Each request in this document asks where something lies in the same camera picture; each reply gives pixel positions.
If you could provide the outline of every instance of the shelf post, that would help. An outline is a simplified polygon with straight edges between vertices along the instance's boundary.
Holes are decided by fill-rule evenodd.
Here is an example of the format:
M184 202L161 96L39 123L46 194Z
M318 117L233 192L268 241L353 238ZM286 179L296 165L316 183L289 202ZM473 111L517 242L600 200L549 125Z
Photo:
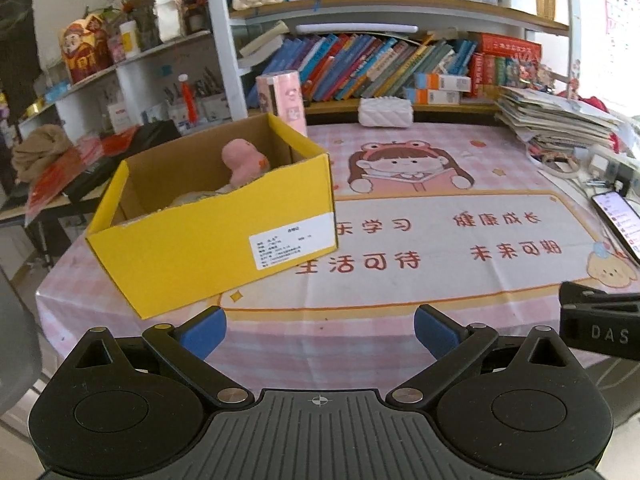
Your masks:
M567 97L574 92L572 79L580 79L580 57L582 55L582 20L580 18L580 0L567 0L569 5L569 66L567 74Z
M246 100L244 99L242 80L238 73L238 56L231 33L226 0L209 0L209 13L231 118L234 121L245 119L248 117Z

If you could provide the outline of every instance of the metal screw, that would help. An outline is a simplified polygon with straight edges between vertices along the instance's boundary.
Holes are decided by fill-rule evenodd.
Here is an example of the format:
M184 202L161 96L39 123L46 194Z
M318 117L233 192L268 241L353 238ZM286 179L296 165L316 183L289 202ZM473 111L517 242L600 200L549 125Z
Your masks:
M218 400L226 404L245 402L248 398L249 394L242 388L226 388L218 393Z
M416 402L420 402L424 398L424 395L420 390L416 390L415 388L398 388L392 393L392 397L403 404L415 404Z

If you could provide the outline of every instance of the smartphone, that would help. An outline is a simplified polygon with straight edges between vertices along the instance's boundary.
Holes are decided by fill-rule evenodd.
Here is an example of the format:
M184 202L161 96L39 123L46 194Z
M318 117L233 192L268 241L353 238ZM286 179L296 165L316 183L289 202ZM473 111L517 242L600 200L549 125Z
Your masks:
M626 252L640 265L640 216L615 191L591 198L598 215L604 220Z

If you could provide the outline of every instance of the pink checkered tablecloth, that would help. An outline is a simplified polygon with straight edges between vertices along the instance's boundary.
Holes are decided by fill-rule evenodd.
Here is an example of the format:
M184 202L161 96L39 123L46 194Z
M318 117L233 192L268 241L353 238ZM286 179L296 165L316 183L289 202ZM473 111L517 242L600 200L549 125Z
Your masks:
M363 146L373 144L369 149L375 150L382 144L410 144L412 140L445 150L473 176L474 190L553 189L527 161L522 144L503 128L414 124L406 130L392 130L331 124L310 127L309 136L330 153L338 198L361 194L352 188L358 188L354 181L361 172L356 159L361 160L362 154L355 154ZM212 304L212 300L201 301L141 320L102 270L84 238L72 245L46 277L36 302L46 337L63 356L90 327L107 326L114 336L137 336L157 322L180 325ZM406 311L399 316L391 313L353 319L332 312L323 320L280 320L267 315L257 320L229 311L226 338L207 362L254 392L267 387L373 387L384 395L433 361L416 341L413 317ZM523 335L537 324L557 327L559 305L556 296L549 295L447 313L462 325L481 321L501 333ZM580 352L580 358L584 364L598 360L585 352Z

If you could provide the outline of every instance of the phone screen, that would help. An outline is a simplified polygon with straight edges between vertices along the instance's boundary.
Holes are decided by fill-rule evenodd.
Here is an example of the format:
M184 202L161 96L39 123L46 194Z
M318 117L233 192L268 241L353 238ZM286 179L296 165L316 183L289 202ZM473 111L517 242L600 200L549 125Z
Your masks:
M628 244L636 260L640 260L640 217L615 191L593 197L604 215L615 225L618 235Z

